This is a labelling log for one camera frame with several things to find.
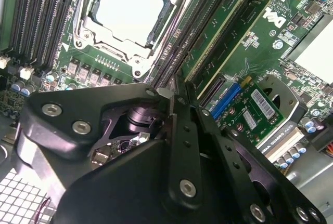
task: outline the ram slot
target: ram slot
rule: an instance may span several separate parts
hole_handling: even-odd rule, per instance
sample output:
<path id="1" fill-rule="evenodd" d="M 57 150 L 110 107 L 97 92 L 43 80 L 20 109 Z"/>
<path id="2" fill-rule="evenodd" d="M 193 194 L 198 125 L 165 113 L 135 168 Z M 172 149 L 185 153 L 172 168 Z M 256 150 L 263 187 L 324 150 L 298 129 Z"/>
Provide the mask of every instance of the ram slot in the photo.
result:
<path id="1" fill-rule="evenodd" d="M 21 32 L 24 25 L 24 12 L 27 6 L 28 0 L 16 0 L 16 9 L 14 13 L 14 20 L 11 31 L 10 47 L 14 51 L 19 52 L 21 43 Z"/>
<path id="2" fill-rule="evenodd" d="M 170 52 L 163 59 L 164 62 L 160 66 L 157 74 L 161 76 L 156 77 L 152 81 L 152 86 L 163 87 L 169 80 L 169 77 L 176 71 L 176 67 L 181 63 L 182 54 L 188 47 L 190 42 L 188 42 L 191 36 L 195 37 L 195 32 L 200 31 L 200 26 L 198 21 L 204 21 L 204 16 L 207 14 L 206 7 L 207 1 L 209 0 L 199 0 L 192 10 L 189 19 L 185 23 L 181 33 L 180 38 L 172 45 Z"/>
<path id="3" fill-rule="evenodd" d="M 25 24 L 25 28 L 23 29 L 22 46 L 21 50 L 23 53 L 31 58 L 31 48 L 33 42 L 33 36 L 36 30 L 37 20 L 38 20 L 38 8 L 40 8 L 42 4 L 42 0 L 31 0 L 31 5 L 29 6 L 29 10 L 27 12 L 27 23 Z"/>
<path id="4" fill-rule="evenodd" d="M 36 38 L 36 43 L 38 43 L 38 48 L 35 48 L 33 56 L 37 59 L 36 64 L 42 65 L 44 63 L 43 51 L 46 46 L 46 39 L 48 36 L 48 30 L 52 26 L 52 21 L 54 19 L 54 11 L 57 8 L 58 0 L 46 0 L 46 7 L 44 7 L 41 15 L 41 23 L 38 30 L 38 35 Z"/>
<path id="5" fill-rule="evenodd" d="M 61 4 L 59 5 L 59 10 L 55 22 L 55 26 L 57 27 L 52 29 L 50 45 L 44 52 L 44 55 L 46 56 L 44 65 L 47 67 L 51 67 L 53 65 L 53 60 L 58 50 L 59 41 L 61 40 L 61 37 L 65 31 L 66 19 L 71 2 L 72 0 L 60 0 Z"/>

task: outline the cable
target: cable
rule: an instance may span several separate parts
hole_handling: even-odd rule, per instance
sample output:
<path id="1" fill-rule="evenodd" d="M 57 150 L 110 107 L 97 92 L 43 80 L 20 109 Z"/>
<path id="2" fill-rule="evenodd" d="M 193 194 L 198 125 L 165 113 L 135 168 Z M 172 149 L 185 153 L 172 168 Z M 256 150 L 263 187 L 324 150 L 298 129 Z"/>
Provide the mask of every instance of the cable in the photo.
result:
<path id="1" fill-rule="evenodd" d="M 34 219 L 35 224 L 37 224 L 37 222 L 38 222 L 38 220 L 39 220 L 39 218 L 40 218 L 40 215 L 41 215 L 42 209 L 43 209 L 43 207 L 46 206 L 46 204 L 47 204 L 47 202 L 48 202 L 49 200 L 50 200 L 50 197 L 47 198 L 47 199 L 45 199 L 45 201 L 43 201 L 43 202 L 41 203 L 41 205 L 40 205 L 40 207 L 39 207 L 39 209 L 38 209 L 38 211 L 37 211 L 37 213 L 36 213 L 36 215 L 35 215 L 35 219 Z"/>

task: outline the screw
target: screw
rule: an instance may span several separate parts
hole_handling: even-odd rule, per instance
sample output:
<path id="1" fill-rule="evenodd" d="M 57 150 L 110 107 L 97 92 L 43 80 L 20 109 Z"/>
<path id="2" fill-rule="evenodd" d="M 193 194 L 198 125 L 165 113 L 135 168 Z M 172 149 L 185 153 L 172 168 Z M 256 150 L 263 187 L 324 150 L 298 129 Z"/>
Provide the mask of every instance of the screw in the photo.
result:
<path id="1" fill-rule="evenodd" d="M 151 89 L 146 89 L 146 93 L 152 97 L 156 96 L 156 94 Z"/>
<path id="2" fill-rule="evenodd" d="M 194 184 L 186 179 L 181 180 L 180 189 L 181 189 L 181 192 L 186 197 L 190 197 L 190 198 L 194 197 L 197 193 L 197 189 L 194 186 Z"/>
<path id="3" fill-rule="evenodd" d="M 310 208 L 309 212 L 316 221 L 318 221 L 318 222 L 321 221 L 321 219 L 319 218 L 318 214 L 316 213 L 316 211 L 314 209 Z"/>
<path id="4" fill-rule="evenodd" d="M 209 116 L 209 111 L 208 110 L 203 109 L 202 112 L 205 116 Z"/>
<path id="5" fill-rule="evenodd" d="M 184 98 L 178 98 L 178 101 L 179 101 L 180 103 L 182 103 L 182 104 L 186 104 Z"/>
<path id="6" fill-rule="evenodd" d="M 251 210 L 251 214 L 254 216 L 255 219 L 257 219 L 261 223 L 265 222 L 265 220 L 266 220 L 265 214 L 258 205 L 253 203 L 250 206 L 250 210 Z"/>
<path id="7" fill-rule="evenodd" d="M 73 128 L 73 131 L 75 131 L 76 133 L 78 133 L 80 135 L 87 135 L 92 130 L 89 123 L 86 123 L 84 121 L 76 121 L 72 125 L 72 128 Z"/>
<path id="8" fill-rule="evenodd" d="M 62 108 L 53 103 L 47 103 L 42 107 L 42 111 L 48 116 L 59 116 L 62 113 Z"/>
<path id="9" fill-rule="evenodd" d="M 296 211 L 297 211 L 297 214 L 301 217 L 302 220 L 309 221 L 309 217 L 303 209 L 301 209 L 300 207 L 297 207 Z"/>

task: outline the mesh grille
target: mesh grille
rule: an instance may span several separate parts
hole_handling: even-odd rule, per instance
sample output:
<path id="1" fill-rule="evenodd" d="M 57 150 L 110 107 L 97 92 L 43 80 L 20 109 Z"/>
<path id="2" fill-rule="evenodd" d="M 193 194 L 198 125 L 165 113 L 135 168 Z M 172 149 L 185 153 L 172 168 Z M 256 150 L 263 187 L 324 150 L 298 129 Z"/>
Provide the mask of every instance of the mesh grille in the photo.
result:
<path id="1" fill-rule="evenodd" d="M 35 224 L 35 215 L 46 199 L 45 192 L 22 179 L 12 169 L 0 182 L 0 224 Z M 38 223 L 49 223 L 55 211 L 52 203 L 47 203 Z"/>

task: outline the black component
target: black component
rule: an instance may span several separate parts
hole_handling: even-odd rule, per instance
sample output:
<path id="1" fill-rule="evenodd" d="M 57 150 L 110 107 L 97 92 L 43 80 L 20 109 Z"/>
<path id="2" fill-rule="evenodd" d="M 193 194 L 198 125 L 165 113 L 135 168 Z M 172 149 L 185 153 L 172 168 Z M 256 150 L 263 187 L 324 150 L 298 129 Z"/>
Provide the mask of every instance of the black component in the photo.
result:
<path id="1" fill-rule="evenodd" d="M 292 23 L 298 24 L 298 22 L 303 18 L 303 15 L 301 15 L 299 12 L 293 17 L 291 20 Z"/>
<path id="2" fill-rule="evenodd" d="M 303 93 L 301 96 L 301 99 L 303 99 L 304 103 L 307 104 L 310 102 L 310 100 L 312 99 L 308 94 Z"/>
<path id="3" fill-rule="evenodd" d="M 209 102 L 212 100 L 215 94 L 219 92 L 225 81 L 226 81 L 225 77 L 221 74 L 219 74 L 214 78 L 214 80 L 210 83 L 205 93 L 199 98 L 201 107 L 205 108 L 209 104 Z"/>
<path id="4" fill-rule="evenodd" d="M 113 83 L 114 83 L 115 85 L 121 85 L 123 82 L 122 82 L 121 80 L 115 78 L 114 81 L 113 81 Z"/>
<path id="5" fill-rule="evenodd" d="M 50 165 L 54 176 L 61 173 L 59 178 L 73 179 L 60 200 L 53 224 L 110 220 L 161 224 L 303 223 L 297 208 L 305 210 L 307 223 L 318 223 L 310 215 L 310 208 L 317 212 L 320 223 L 326 223 L 320 211 L 242 133 L 237 139 L 229 133 L 221 135 L 213 117 L 198 107 L 196 100 L 192 101 L 193 84 L 174 83 L 177 85 L 173 88 L 186 91 L 177 91 L 170 99 L 145 84 L 57 91 L 27 99 L 12 154 L 16 170 L 38 166 L 36 172 L 44 174 L 44 165 Z M 43 114 L 41 106 L 48 102 L 60 105 L 62 113 L 55 117 Z M 75 133 L 72 123 L 77 119 L 87 121 L 91 132 Z M 106 120 L 109 124 L 103 128 Z M 151 128 L 147 133 L 156 133 L 149 141 L 93 172 L 73 178 L 75 166 L 87 164 L 91 148 L 128 140 L 130 133 L 141 132 L 144 125 L 146 131 Z M 21 160 L 18 147 L 27 140 L 37 145 L 36 155 L 42 153 L 41 157 L 49 158 L 48 163 L 34 159 L 30 165 Z M 195 192 L 187 182 L 181 186 L 184 179 L 194 185 Z M 258 188 L 265 189 L 265 198 Z M 264 215 L 264 221 L 255 218 L 251 206 L 260 208 L 259 217 Z"/>
<path id="6" fill-rule="evenodd" d="M 324 129 L 306 135 L 306 139 L 318 152 L 326 148 L 333 140 L 333 114 L 322 123 L 325 125 Z"/>
<path id="7" fill-rule="evenodd" d="M 310 14 L 315 14 L 321 10 L 321 6 L 317 2 L 309 2 L 309 4 L 306 6 L 305 11 L 307 11 Z"/>
<path id="8" fill-rule="evenodd" d="M 323 88 L 323 92 L 326 93 L 326 94 L 332 95 L 333 94 L 333 88 L 329 85 L 326 85 Z"/>
<path id="9" fill-rule="evenodd" d="M 0 76 L 0 91 L 7 89 L 8 79 L 6 77 Z"/>
<path id="10" fill-rule="evenodd" d="M 11 107 L 14 107 L 15 106 L 15 100 L 9 98 L 7 104 Z"/>

